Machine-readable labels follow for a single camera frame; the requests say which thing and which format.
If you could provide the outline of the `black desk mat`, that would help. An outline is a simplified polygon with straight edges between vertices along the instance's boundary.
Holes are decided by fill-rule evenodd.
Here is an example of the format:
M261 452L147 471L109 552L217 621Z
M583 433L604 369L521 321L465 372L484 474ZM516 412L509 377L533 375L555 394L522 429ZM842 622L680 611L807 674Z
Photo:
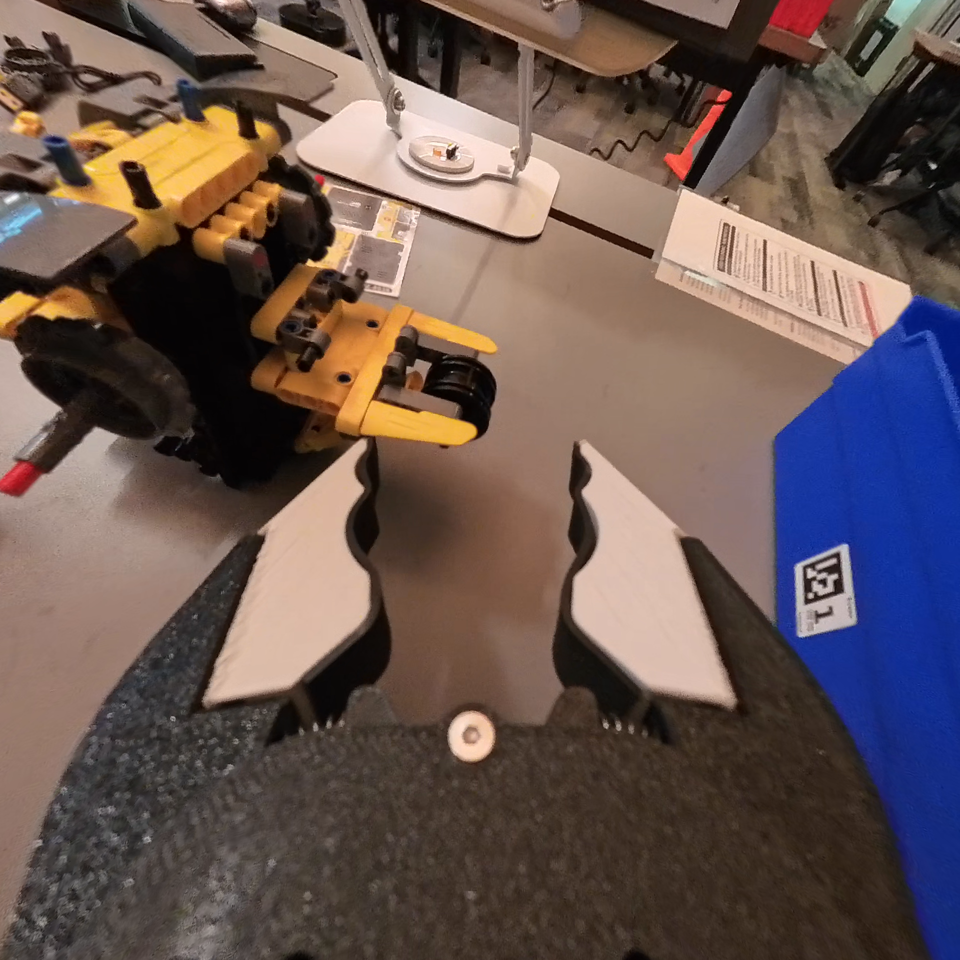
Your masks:
M193 116L199 110L212 106L231 109L238 104L247 107L253 116L260 119L278 118L280 107L314 116L316 112L311 105L329 93L334 86L336 75L330 70L264 45L249 34L239 35L228 29L214 11L194 4L257 54L263 68L208 80L193 78L133 25L126 3L121 3L121 8L125 10L121 18L128 27L127 36L143 42L178 67L177 78L186 80L187 105L183 106L181 91L175 81L155 83L150 70L144 76L130 73L123 81L95 93L84 94L80 98L78 118L82 123L109 119L124 130L139 127L148 129L155 124L153 115L166 118L173 118L175 115Z

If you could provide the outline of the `printed paper sheet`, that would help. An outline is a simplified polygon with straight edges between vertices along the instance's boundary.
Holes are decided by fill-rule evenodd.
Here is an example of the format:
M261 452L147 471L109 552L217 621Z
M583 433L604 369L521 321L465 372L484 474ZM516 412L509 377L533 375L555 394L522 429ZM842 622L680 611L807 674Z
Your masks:
M683 189L657 281L849 365L891 329L910 287Z

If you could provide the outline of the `black office chair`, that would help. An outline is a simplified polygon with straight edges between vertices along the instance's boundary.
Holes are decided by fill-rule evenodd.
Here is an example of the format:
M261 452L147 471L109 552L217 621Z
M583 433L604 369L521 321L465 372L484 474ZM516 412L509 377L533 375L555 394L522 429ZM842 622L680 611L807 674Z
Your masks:
M909 63L876 95L838 147L824 158L832 184L855 187L855 202L906 181L912 187L874 210L874 228L890 213L914 220L934 257L958 244L959 46L923 30L911 37Z

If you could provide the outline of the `yellow toy building-block robot vehicle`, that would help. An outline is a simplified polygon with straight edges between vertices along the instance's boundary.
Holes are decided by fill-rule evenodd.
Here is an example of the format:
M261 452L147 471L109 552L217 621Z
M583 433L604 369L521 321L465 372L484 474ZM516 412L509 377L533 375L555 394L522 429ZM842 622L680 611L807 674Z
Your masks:
M456 448L484 436L488 337L364 300L315 177L277 114L204 105L31 140L46 184L2 190L2 340L56 413L15 455L24 495L96 429L232 488L353 438Z

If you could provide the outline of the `beige chair seat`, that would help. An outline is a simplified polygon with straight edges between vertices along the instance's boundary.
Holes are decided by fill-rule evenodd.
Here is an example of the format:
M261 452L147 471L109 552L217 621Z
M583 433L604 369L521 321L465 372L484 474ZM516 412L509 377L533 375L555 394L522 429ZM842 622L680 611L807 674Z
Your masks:
M589 2L430 1L429 6L589 75L627 76L658 62L675 38Z

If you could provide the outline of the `blue plastic bin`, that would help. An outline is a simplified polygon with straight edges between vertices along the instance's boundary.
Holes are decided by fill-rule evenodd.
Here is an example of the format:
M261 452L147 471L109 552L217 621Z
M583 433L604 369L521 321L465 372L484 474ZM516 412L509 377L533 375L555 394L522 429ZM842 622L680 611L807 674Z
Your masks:
M915 296L774 440L776 622L882 800L932 958L959 956L959 316Z

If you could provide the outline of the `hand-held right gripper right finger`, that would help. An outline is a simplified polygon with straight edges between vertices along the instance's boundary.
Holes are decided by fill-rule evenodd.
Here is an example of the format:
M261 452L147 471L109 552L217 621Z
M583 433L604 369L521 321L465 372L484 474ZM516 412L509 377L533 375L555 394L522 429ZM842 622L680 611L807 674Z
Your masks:
M554 634L565 689L588 691L604 726L662 732L663 706L724 712L738 693L685 550L686 535L590 442L574 442Z

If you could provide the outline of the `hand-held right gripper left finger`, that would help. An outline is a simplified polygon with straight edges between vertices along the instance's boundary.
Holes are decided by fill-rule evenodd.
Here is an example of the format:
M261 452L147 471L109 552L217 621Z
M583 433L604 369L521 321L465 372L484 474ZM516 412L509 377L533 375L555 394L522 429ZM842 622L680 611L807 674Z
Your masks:
M283 702L303 729L321 729L382 676L391 636L370 559L378 486L377 443L360 439L262 526L205 711Z

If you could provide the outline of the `red plastic object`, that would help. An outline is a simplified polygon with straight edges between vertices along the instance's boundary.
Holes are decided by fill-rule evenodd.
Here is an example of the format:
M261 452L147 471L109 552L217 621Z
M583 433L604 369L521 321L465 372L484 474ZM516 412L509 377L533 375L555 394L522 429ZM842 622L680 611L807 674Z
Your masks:
M693 162L701 148L702 141L710 133L718 118L723 114L726 103L731 99L732 93L727 90L719 92L714 99L703 102L701 110L696 117L696 123L690 138L679 151L667 152L663 156L663 163L670 173L680 182L685 182L690 174Z

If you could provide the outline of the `yellow grey sticker sheet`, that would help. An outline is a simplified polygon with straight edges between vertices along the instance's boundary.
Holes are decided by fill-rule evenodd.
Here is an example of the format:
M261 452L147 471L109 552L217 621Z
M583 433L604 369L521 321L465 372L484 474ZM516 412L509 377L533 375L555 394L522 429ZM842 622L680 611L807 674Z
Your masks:
M335 237L326 255L316 262L344 275L366 271L367 292L398 298L420 208L331 182L321 191L330 203Z

